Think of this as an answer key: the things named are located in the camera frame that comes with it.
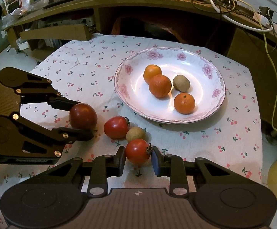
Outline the small red tomato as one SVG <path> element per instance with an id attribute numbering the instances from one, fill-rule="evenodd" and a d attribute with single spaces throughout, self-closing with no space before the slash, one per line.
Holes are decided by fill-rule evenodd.
<path id="1" fill-rule="evenodd" d="M 150 158 L 151 152 L 151 144 L 144 139 L 134 139 L 125 148 L 127 159 L 136 165 L 144 164 Z"/>

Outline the large dark red tomato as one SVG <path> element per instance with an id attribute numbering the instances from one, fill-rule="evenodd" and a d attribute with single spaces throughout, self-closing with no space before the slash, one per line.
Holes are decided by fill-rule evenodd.
<path id="1" fill-rule="evenodd" d="M 94 108 L 85 103 L 74 105 L 69 111 L 69 122 L 74 129 L 94 129 L 98 117 Z"/>

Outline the brown kiwi fruit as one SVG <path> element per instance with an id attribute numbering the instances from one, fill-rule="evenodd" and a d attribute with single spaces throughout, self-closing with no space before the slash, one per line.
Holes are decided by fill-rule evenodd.
<path id="1" fill-rule="evenodd" d="M 126 135 L 126 140 L 128 143 L 135 139 L 145 139 L 145 131 L 140 127 L 132 127 L 129 129 Z"/>
<path id="2" fill-rule="evenodd" d="M 173 87 L 182 93 L 186 93 L 190 88 L 190 81 L 182 74 L 179 74 L 173 79 Z"/>

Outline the orange mandarin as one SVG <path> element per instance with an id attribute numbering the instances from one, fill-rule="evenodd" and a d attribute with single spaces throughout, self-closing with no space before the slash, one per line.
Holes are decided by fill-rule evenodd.
<path id="1" fill-rule="evenodd" d="M 143 77 L 144 77 L 145 82 L 147 84 L 149 84 L 150 80 L 158 74 L 162 74 L 161 68 L 157 65 L 152 64 L 152 65 L 148 65 L 145 68 L 145 71 L 143 73 Z"/>
<path id="2" fill-rule="evenodd" d="M 181 114 L 190 114 L 195 108 L 195 99 L 189 93 L 179 93 L 174 98 L 174 108 Z"/>
<path id="3" fill-rule="evenodd" d="M 172 89 L 172 83 L 170 79 L 162 74 L 154 76 L 149 82 L 149 91 L 156 98 L 164 98 Z"/>

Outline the cherry print tablecloth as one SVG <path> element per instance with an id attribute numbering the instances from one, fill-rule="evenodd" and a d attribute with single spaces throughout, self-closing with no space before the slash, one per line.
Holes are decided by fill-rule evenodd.
<path id="1" fill-rule="evenodd" d="M 163 99 L 149 91 L 143 73 L 157 65 L 172 80 L 185 76 L 195 110 L 178 113 L 172 89 Z M 204 157 L 246 178 L 262 179 L 260 112 L 249 69 L 206 48 L 130 36 L 93 36 L 70 41 L 32 70 L 65 98 L 91 105 L 98 122 L 94 138 L 67 144 L 60 161 L 86 162 L 114 154 L 124 139 L 110 139 L 104 123 L 128 118 L 164 155 L 186 161 Z"/>

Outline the white floral plate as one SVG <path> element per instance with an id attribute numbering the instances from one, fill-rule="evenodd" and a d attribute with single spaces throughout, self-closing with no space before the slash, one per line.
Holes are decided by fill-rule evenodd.
<path id="1" fill-rule="evenodd" d="M 172 47 L 139 51 L 115 73 L 120 99 L 136 114 L 160 123 L 195 123 L 215 114 L 225 100 L 220 71 L 207 59 Z"/>

